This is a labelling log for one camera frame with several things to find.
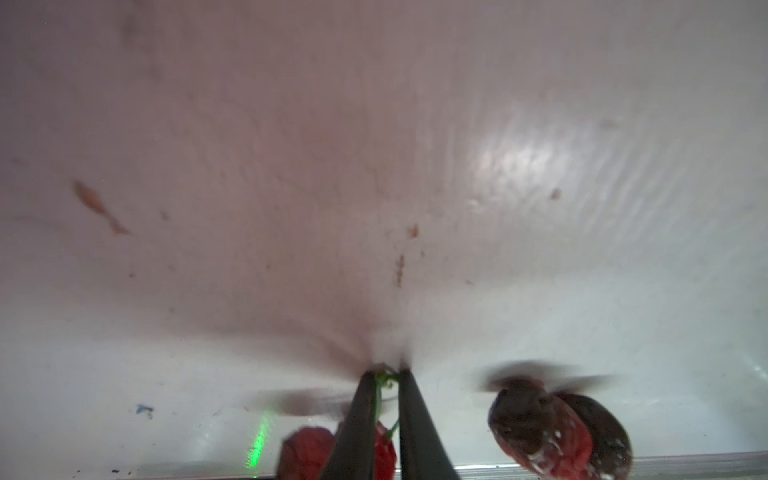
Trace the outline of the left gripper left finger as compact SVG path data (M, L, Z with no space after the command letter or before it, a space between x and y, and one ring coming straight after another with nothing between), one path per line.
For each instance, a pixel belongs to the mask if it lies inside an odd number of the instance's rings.
M376 374L367 371L360 379L320 480L368 480L374 477L378 400Z

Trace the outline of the dark red cherry pair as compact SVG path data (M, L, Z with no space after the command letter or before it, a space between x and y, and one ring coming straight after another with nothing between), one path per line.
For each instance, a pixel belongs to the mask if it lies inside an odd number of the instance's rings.
M508 377L487 417L501 450L526 469L555 479L583 476L593 455L608 458L633 451L621 422L598 401L571 390L550 391L531 376Z

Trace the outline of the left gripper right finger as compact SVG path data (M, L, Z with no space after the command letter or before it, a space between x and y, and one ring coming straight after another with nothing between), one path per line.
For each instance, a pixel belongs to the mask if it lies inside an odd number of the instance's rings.
M398 383L401 478L459 480L413 373L401 370Z

